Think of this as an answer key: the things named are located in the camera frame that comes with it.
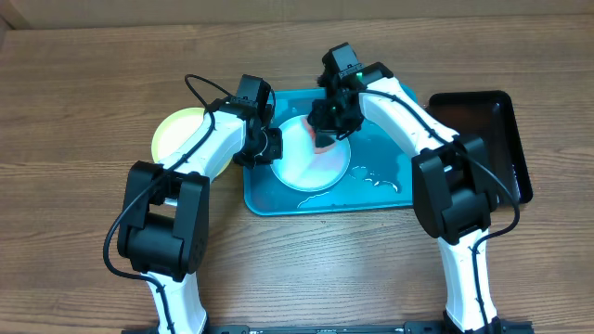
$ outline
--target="white plate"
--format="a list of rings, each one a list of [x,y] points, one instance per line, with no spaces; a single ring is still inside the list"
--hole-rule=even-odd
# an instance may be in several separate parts
[[[272,172],[295,190],[320,191],[342,179],[351,160],[351,146],[346,138],[331,150],[315,154],[314,142],[303,125],[305,117],[293,117],[280,125],[283,158],[272,162]]]

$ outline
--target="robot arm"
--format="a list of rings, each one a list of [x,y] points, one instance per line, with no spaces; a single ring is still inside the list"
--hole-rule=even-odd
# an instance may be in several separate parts
[[[458,134],[436,121],[408,97],[396,78],[379,79],[368,84],[368,89],[398,96],[445,140],[452,142],[454,136]],[[365,118],[378,124],[411,159],[418,156],[424,149],[434,150],[443,146],[419,124],[408,110],[388,97],[361,93],[359,94],[359,105]],[[447,316],[461,332],[477,330],[484,326],[481,309],[476,301],[471,249],[479,238],[487,234],[488,228],[485,231],[477,229],[461,237],[456,245],[448,243],[443,238],[438,238],[437,241],[447,285],[445,310]],[[487,319],[491,320],[497,316],[497,310],[489,293],[485,242],[481,244],[479,252],[477,260],[481,295]]]
[[[167,297],[175,333],[200,334],[205,329],[208,316],[200,303],[196,271],[206,251],[210,183],[230,159],[253,168],[282,156],[282,133],[269,128],[274,112],[266,104],[269,92],[270,85],[264,80],[244,75],[236,96],[208,106],[207,109],[216,110],[214,128],[210,115],[205,115],[196,133],[160,164],[139,161],[130,170],[124,208],[152,180],[206,138],[185,163],[156,186],[155,194],[138,203],[120,225],[120,255],[130,259],[134,270],[163,286],[163,292],[159,292],[148,284],[160,324],[147,333],[172,332],[165,321],[160,293]],[[177,207],[174,218],[149,211],[149,204],[163,203]]]
[[[426,126],[488,166],[483,142],[480,138],[459,138],[456,131],[443,126],[408,97],[382,64],[363,67],[348,44],[332,48],[322,61],[325,70],[318,83],[326,88],[329,102],[314,102],[308,122],[316,135],[332,133],[343,139],[368,119],[411,158],[415,213],[425,231],[438,238],[442,255],[447,285],[446,322],[461,333],[483,328],[486,324],[477,302],[471,249],[488,234],[489,215],[497,207],[495,185],[457,157],[449,145],[432,136]],[[421,124],[402,103],[426,124]],[[486,317],[493,322],[497,310],[489,294],[485,243],[479,252],[480,290]]]

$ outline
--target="wooden table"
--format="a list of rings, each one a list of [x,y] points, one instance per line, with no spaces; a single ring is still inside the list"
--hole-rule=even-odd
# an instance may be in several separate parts
[[[594,18],[546,16],[7,32],[0,52],[0,331],[116,333],[157,321],[145,284],[101,247],[157,125],[197,106],[183,76],[234,91],[242,73],[306,88],[350,42],[421,101],[502,89],[534,200],[489,242],[499,314],[538,333],[594,330]],[[201,88],[207,99],[217,96]],[[214,324],[399,324],[446,302],[434,239],[411,210],[264,218],[241,169],[213,184],[200,296]],[[511,211],[494,216],[493,229]],[[116,266],[129,268],[112,247]]]

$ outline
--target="black metal base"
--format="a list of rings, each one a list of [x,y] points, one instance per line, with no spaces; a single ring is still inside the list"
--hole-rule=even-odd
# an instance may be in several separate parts
[[[210,326],[207,319],[204,334],[483,334],[484,329],[475,331],[459,331],[444,313],[445,321],[406,321],[398,326],[312,326],[312,327],[280,327],[249,328],[247,326]],[[532,322],[510,322],[494,318],[490,324],[491,334],[535,334]],[[157,328],[145,330],[123,330],[122,334],[168,334],[159,333]]]

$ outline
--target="blue tray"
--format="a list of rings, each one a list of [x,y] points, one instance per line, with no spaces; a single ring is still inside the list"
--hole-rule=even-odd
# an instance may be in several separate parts
[[[415,94],[403,86],[415,101]],[[322,88],[277,92],[277,109],[271,127],[306,115],[312,101],[324,98]],[[302,192],[280,182],[268,165],[243,169],[245,203],[264,216],[346,212],[412,206],[410,159],[376,124],[364,121],[361,131],[348,137],[351,161],[344,177],[318,192]]]

